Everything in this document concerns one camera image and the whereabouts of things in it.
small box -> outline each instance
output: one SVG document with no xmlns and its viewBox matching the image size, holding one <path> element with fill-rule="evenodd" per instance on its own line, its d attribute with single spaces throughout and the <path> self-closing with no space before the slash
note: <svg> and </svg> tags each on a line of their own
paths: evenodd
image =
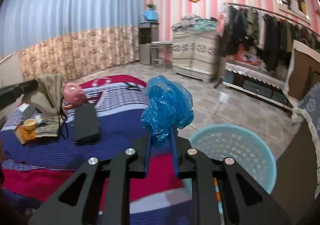
<svg viewBox="0 0 320 225">
<path fill-rule="evenodd" d="M 92 142 L 100 137 L 99 120 L 94 104 L 76 107 L 74 143 Z"/>
<path fill-rule="evenodd" d="M 23 119 L 29 119 L 31 115 L 36 111 L 36 108 L 33 105 L 23 103 L 18 107 L 18 111 L 22 115 Z"/>
</svg>

ceramic floor tile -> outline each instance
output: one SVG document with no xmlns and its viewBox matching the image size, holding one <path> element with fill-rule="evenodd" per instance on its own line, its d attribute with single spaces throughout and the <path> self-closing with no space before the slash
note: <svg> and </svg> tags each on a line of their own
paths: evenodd
<svg viewBox="0 0 320 225">
<path fill-rule="evenodd" d="M 295 123 L 295 124 L 287 124 L 283 125 L 283 133 L 284 133 L 284 143 L 288 146 L 292 139 L 294 138 L 295 134 L 298 132 L 301 124 Z"/>
<path fill-rule="evenodd" d="M 284 143 L 284 133 L 279 122 L 266 120 L 265 136 Z"/>
<path fill-rule="evenodd" d="M 186 126 L 183 129 L 178 129 L 178 132 L 179 132 L 178 135 L 180 137 L 189 139 L 191 137 L 191 135 L 194 134 L 197 131 L 198 131 L 198 129 L 195 129 L 195 128 L 191 127 L 191 126 Z"/>
<path fill-rule="evenodd" d="M 241 125 L 260 134 L 264 134 L 265 119 L 249 111 L 242 111 Z"/>
<path fill-rule="evenodd" d="M 226 104 L 221 104 L 216 113 L 218 117 L 224 118 L 238 125 L 241 125 L 242 114 L 243 112 L 241 110 Z"/>
<path fill-rule="evenodd" d="M 205 97 L 208 97 L 207 96 L 208 88 L 206 88 L 206 87 L 202 87 L 202 86 L 199 86 L 194 83 L 186 83 L 186 84 L 183 84 L 183 86 L 190 92 L 194 92 L 199 95 L 203 95 Z"/>
<path fill-rule="evenodd" d="M 243 105 L 243 101 L 241 100 L 241 98 L 238 98 L 238 97 L 235 97 L 235 96 L 229 95 L 229 94 L 228 94 L 228 97 L 225 97 L 222 102 L 224 104 L 227 104 L 229 106 L 236 107 L 239 109 L 241 109 L 241 107 Z"/>
<path fill-rule="evenodd" d="M 200 86 L 203 86 L 203 87 L 206 87 L 206 88 L 209 88 L 209 89 L 214 89 L 214 82 L 210 82 L 210 83 L 205 83 L 199 79 L 194 79 L 194 78 L 189 78 L 190 82 L 191 83 L 194 83 L 194 84 L 197 84 L 197 85 L 200 85 Z"/>
<path fill-rule="evenodd" d="M 241 92 L 240 90 L 237 90 L 237 89 L 234 89 L 231 87 L 224 86 L 224 85 L 219 85 L 219 87 L 217 87 L 216 90 L 218 90 L 222 93 L 225 93 L 225 94 L 229 94 L 234 97 L 239 97 L 239 98 L 247 97 L 246 93 Z"/>
<path fill-rule="evenodd" d="M 284 143 L 281 143 L 281 142 L 274 140 L 272 138 L 269 138 L 267 136 L 264 137 L 264 142 L 269 146 L 269 148 L 272 151 L 273 156 L 275 157 L 276 160 L 285 151 L 286 146 Z"/>
<path fill-rule="evenodd" d="M 261 134 L 261 133 L 258 133 L 258 132 L 256 132 L 256 131 L 254 131 L 254 130 L 250 130 L 251 132 L 254 132 L 261 140 L 264 140 L 264 135 L 263 134 Z"/>
<path fill-rule="evenodd" d="M 254 99 L 252 97 L 247 97 L 247 99 L 242 99 L 243 103 L 240 108 L 244 111 L 251 112 L 256 115 L 260 115 L 264 118 L 264 109 L 261 107 L 261 101 Z"/>
<path fill-rule="evenodd" d="M 265 119 L 268 119 L 269 121 L 281 123 L 283 125 L 292 123 L 291 113 L 288 110 L 280 109 L 265 102 L 261 102 L 261 108 L 263 109 Z"/>
<path fill-rule="evenodd" d="M 191 92 L 192 99 L 193 99 L 193 106 L 205 110 L 209 113 L 214 114 L 219 106 L 221 105 L 220 102 L 210 99 L 208 97 L 199 95 L 197 93 Z"/>
<path fill-rule="evenodd" d="M 204 96 L 214 99 L 216 101 L 222 102 L 224 104 L 227 104 L 227 101 L 230 98 L 229 94 L 220 92 L 216 89 L 206 89 L 205 91 L 206 93 L 204 94 Z"/>
<path fill-rule="evenodd" d="M 196 107 L 193 107 L 193 113 L 194 113 L 194 119 L 190 124 L 191 127 L 196 129 L 202 129 L 206 126 L 210 126 L 214 124 L 211 113 Z"/>
<path fill-rule="evenodd" d="M 218 117 L 216 115 L 212 115 L 211 119 L 214 121 L 214 123 L 216 125 L 219 125 L 219 124 L 229 124 L 229 125 L 237 125 L 229 120 L 226 120 L 224 118 L 221 118 L 221 117 Z"/>
</svg>

bed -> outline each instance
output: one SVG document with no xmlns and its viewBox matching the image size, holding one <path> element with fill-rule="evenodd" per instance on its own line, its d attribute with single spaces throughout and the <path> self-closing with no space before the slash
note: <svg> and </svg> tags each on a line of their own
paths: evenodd
<svg viewBox="0 0 320 225">
<path fill-rule="evenodd" d="M 73 143 L 74 109 L 67 111 L 69 135 L 65 126 L 61 130 L 65 138 L 62 135 L 38 138 L 21 145 L 13 133 L 22 121 L 17 110 L 0 132 L 6 159 L 2 163 L 5 176 L 2 189 L 21 215 L 30 209 L 36 210 L 90 157 L 100 160 L 113 158 L 146 132 L 140 122 L 140 116 L 148 106 L 145 82 L 128 75 L 116 75 L 81 86 L 89 98 L 101 95 L 96 111 L 102 136 L 97 142 Z M 108 181 L 104 186 L 100 210 L 103 209 L 107 186 Z M 152 148 L 148 176 L 144 180 L 132 179 L 130 201 L 130 224 L 191 224 L 190 196 L 174 176 L 172 157 L 165 149 Z"/>
</svg>

black case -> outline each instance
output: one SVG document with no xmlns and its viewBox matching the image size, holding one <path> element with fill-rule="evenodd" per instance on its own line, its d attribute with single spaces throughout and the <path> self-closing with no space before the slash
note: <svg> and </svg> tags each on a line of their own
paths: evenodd
<svg viewBox="0 0 320 225">
<path fill-rule="evenodd" d="M 86 143 L 100 137 L 99 120 L 95 104 L 85 104 L 76 108 L 74 143 Z"/>
</svg>

blue plastic bag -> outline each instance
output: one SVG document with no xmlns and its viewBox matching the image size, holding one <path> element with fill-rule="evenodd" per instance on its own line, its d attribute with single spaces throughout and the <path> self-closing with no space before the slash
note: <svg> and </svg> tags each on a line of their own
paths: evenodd
<svg viewBox="0 0 320 225">
<path fill-rule="evenodd" d="M 141 115 L 143 127 L 152 128 L 152 144 L 163 146 L 171 126 L 183 129 L 193 120 L 192 95 L 181 84 L 159 75 L 147 83 L 149 107 Z"/>
</svg>

